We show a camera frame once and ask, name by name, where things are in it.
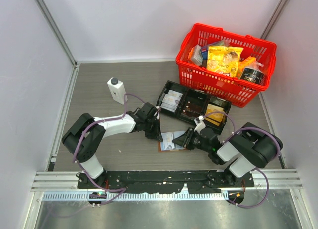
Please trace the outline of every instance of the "gray tabletop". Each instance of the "gray tabletop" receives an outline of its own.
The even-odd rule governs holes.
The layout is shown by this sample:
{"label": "gray tabletop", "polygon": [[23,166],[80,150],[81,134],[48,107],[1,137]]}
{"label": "gray tabletop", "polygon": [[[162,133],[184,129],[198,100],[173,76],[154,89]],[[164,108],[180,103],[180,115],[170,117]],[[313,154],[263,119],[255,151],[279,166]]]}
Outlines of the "gray tabletop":
{"label": "gray tabletop", "polygon": [[[112,99],[107,86],[112,77],[124,83],[126,92],[133,93],[151,104],[156,104],[168,80],[179,82],[175,62],[81,64],[64,132],[85,112],[94,117],[110,117],[123,113],[123,105]],[[133,111],[137,107],[141,107],[141,102],[129,97],[128,109]],[[269,130],[258,96],[244,108],[232,106],[230,115],[237,127],[252,122]],[[160,117],[161,132],[187,130],[190,126],[163,114]],[[228,121],[220,139],[225,139],[232,129]],[[122,133],[104,138],[96,155],[106,170],[204,170],[222,169],[227,166],[213,164],[207,153],[201,150],[158,152],[158,143],[146,139],[142,132]],[[72,155],[61,144],[54,170],[78,171],[78,166],[71,161]],[[279,160],[272,161],[267,168],[281,168]]]}

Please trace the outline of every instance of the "white panel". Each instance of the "white panel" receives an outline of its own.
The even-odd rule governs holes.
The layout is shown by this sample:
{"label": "white panel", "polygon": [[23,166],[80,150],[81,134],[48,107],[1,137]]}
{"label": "white panel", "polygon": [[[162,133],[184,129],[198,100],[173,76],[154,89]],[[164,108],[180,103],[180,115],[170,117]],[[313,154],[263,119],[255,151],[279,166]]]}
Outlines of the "white panel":
{"label": "white panel", "polygon": [[279,0],[44,0],[79,61],[175,58],[194,23],[260,37]]}
{"label": "white panel", "polygon": [[0,0],[0,221],[20,228],[72,66],[34,0]]}
{"label": "white panel", "polygon": [[278,46],[277,66],[264,94],[286,163],[297,169],[313,215],[318,212],[317,3],[291,0],[269,35]]}

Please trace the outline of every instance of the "label on can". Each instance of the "label on can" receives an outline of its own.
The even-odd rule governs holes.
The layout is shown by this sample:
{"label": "label on can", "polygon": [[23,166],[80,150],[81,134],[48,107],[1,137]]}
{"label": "label on can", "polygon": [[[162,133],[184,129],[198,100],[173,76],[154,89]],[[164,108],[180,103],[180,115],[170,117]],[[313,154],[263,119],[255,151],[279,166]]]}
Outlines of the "label on can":
{"label": "label on can", "polygon": [[262,73],[259,70],[252,69],[252,68],[245,68],[240,79],[243,79],[252,83],[260,84],[264,76],[265,76],[264,73]]}

